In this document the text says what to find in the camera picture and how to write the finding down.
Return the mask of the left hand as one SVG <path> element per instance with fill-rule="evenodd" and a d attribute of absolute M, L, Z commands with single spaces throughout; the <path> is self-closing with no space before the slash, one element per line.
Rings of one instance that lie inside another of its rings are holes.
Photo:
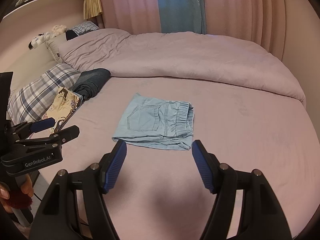
<path fill-rule="evenodd" d="M 29 174 L 23 176 L 24 183 L 19 189 L 9 189 L 1 181 L 1 204 L 8 214 L 13 214 L 13 209 L 28 209 L 32 204 L 34 193 L 33 185 Z"/>

